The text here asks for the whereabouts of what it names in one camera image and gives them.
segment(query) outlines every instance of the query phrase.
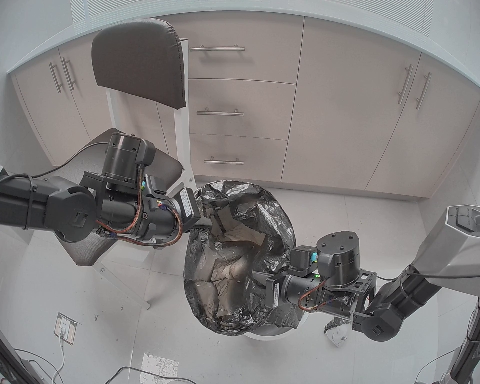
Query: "white power cord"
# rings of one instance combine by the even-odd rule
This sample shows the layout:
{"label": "white power cord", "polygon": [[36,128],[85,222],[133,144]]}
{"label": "white power cord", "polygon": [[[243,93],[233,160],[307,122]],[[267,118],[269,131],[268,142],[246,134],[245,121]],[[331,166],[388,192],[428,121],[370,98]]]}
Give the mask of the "white power cord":
{"label": "white power cord", "polygon": [[56,369],[55,374],[52,377],[52,384],[55,384],[55,378],[57,377],[57,375],[59,374],[59,372],[63,368],[63,365],[65,364],[65,354],[63,353],[63,344],[62,344],[62,339],[63,339],[64,334],[65,334],[65,330],[64,330],[64,328],[62,328],[61,332],[59,334],[59,344],[60,344],[61,358],[62,358],[61,366],[59,366],[58,369]]}

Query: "white floor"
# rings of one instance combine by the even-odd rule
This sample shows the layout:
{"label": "white floor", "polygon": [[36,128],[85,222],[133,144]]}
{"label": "white floor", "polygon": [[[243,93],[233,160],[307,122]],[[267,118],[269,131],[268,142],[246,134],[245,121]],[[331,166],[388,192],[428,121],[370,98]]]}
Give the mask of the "white floor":
{"label": "white floor", "polygon": [[[355,231],[361,266],[381,276],[396,276],[414,259],[425,237],[416,203],[270,191],[290,217],[298,245],[314,245],[333,231]],[[8,292],[10,303],[8,313],[0,315],[2,331],[14,347],[59,365],[60,348],[53,335],[57,312],[77,320],[74,345],[65,345],[65,384],[104,383],[122,365],[140,368],[144,354],[178,361],[178,375],[198,384],[286,384],[299,379],[407,384],[437,356],[437,300],[414,313],[397,337],[385,343],[350,332],[346,344],[336,348],[323,332],[331,317],[321,313],[310,315],[303,327],[281,340],[217,335],[197,321],[185,299],[187,240],[184,236],[176,246],[143,260],[119,257],[120,250],[106,257],[107,268],[151,303],[146,311],[93,268],[75,266],[52,234],[36,231],[15,267],[14,285],[0,288],[0,294]],[[434,372],[435,363],[419,380],[433,380]],[[114,381],[127,382],[139,383],[139,375],[123,372]]]}

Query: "metal handle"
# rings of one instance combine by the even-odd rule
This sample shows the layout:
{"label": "metal handle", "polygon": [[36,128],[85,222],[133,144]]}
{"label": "metal handle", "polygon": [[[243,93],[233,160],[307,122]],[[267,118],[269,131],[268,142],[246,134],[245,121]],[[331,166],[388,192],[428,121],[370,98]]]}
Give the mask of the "metal handle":
{"label": "metal handle", "polygon": [[205,47],[203,44],[199,47],[190,48],[190,52],[201,52],[201,51],[244,51],[245,47],[239,47],[235,44],[233,47]]}
{"label": "metal handle", "polygon": [[65,60],[64,57],[61,58],[61,66],[63,67],[63,72],[65,72],[65,77],[67,78],[68,87],[70,88],[70,91],[74,91],[75,88],[73,87],[73,85],[76,83],[76,81],[75,80],[72,81],[72,78],[70,77],[70,72],[68,72],[67,63],[69,62],[70,60]]}
{"label": "metal handle", "polygon": [[239,110],[236,108],[234,112],[209,111],[208,108],[205,108],[204,111],[197,111],[197,115],[245,116],[243,112],[239,112]]}
{"label": "metal handle", "polygon": [[234,164],[234,165],[243,165],[243,161],[239,161],[239,158],[237,157],[235,161],[230,161],[230,160],[214,160],[213,156],[210,158],[210,160],[204,160],[204,163],[206,164]]}
{"label": "metal handle", "polygon": [[429,84],[429,82],[430,82],[430,79],[432,78],[432,73],[431,73],[431,72],[428,72],[428,76],[427,76],[427,75],[423,75],[423,77],[424,77],[425,79],[427,79],[427,80],[425,81],[425,85],[423,86],[423,90],[422,90],[422,92],[421,92],[420,98],[416,98],[416,99],[415,99],[415,100],[417,101],[417,110],[419,110],[420,107],[421,107],[423,98],[425,97],[425,93],[427,92],[428,84]]}
{"label": "metal handle", "polygon": [[405,92],[407,91],[408,83],[410,81],[410,76],[412,75],[412,71],[413,71],[413,64],[410,64],[410,66],[408,68],[405,67],[405,69],[408,71],[407,78],[405,79],[405,82],[403,83],[402,92],[397,92],[398,95],[400,96],[398,98],[398,103],[399,104],[402,104],[403,96],[405,96]]}
{"label": "metal handle", "polygon": [[50,71],[52,72],[52,77],[53,81],[55,82],[55,86],[57,87],[57,92],[61,93],[60,87],[63,86],[63,84],[59,84],[59,81],[57,80],[57,75],[55,74],[55,71],[53,70],[57,65],[53,65],[52,62],[48,63],[50,67]]}

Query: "plastic bag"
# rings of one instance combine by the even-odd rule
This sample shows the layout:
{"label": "plastic bag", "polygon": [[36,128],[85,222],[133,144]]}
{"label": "plastic bag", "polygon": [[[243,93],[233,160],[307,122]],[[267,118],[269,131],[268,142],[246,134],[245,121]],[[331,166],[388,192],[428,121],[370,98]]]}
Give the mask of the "plastic bag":
{"label": "plastic bag", "polygon": [[265,287],[252,271],[279,273],[288,268],[295,246],[292,224],[278,201],[262,187],[216,181],[195,192],[210,230],[190,232],[184,288],[195,317],[208,329],[236,336],[265,324],[296,328],[302,310],[264,305]]}
{"label": "plastic bag", "polygon": [[330,320],[324,329],[324,334],[340,348],[348,339],[348,332],[350,331],[350,321],[334,317]]}

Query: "floor electrical outlet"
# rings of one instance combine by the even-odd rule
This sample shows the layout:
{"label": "floor electrical outlet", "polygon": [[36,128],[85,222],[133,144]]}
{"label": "floor electrical outlet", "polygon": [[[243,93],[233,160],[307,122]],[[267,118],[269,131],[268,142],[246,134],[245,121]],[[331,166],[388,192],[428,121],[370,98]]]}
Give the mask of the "floor electrical outlet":
{"label": "floor electrical outlet", "polygon": [[63,340],[72,345],[76,329],[77,322],[59,312],[55,323],[55,335],[61,336]]}

